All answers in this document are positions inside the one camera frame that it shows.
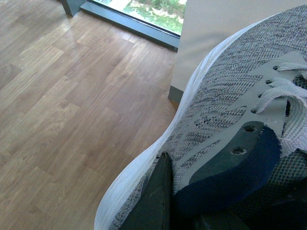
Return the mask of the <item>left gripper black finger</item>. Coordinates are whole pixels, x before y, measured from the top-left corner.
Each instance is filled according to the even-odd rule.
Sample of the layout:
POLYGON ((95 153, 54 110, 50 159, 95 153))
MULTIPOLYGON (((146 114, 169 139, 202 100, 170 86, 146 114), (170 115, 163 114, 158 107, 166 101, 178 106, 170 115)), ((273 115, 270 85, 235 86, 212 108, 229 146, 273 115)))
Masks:
POLYGON ((157 159, 139 201, 121 225, 121 230, 170 229, 171 159, 166 152, 162 152, 157 159))

